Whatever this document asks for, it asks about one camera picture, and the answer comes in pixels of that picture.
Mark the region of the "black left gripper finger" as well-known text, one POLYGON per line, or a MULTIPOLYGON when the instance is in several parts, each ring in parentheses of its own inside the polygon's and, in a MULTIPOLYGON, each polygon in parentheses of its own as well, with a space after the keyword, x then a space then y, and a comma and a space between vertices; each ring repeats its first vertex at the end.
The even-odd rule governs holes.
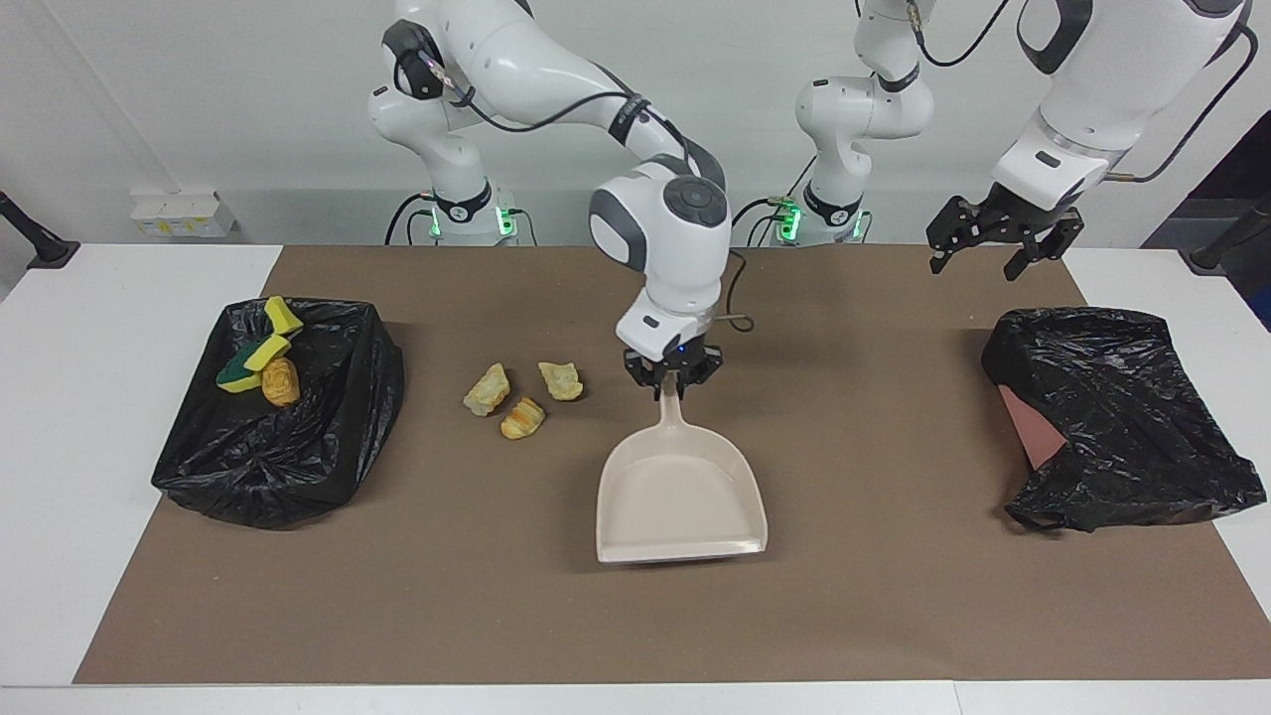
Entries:
POLYGON ((975 236, 979 229, 979 207, 962 198, 953 196, 943 208, 927 224, 927 245, 930 246, 930 273, 941 273, 948 264, 949 258, 962 249, 967 240, 975 236))
POLYGON ((1021 249, 1003 265, 1003 276, 1007 281, 1014 281, 1031 264, 1037 262, 1057 262, 1071 248, 1071 244, 1075 243, 1082 230, 1082 220, 1059 220, 1052 226, 1052 230, 1040 240, 1026 237, 1021 249))

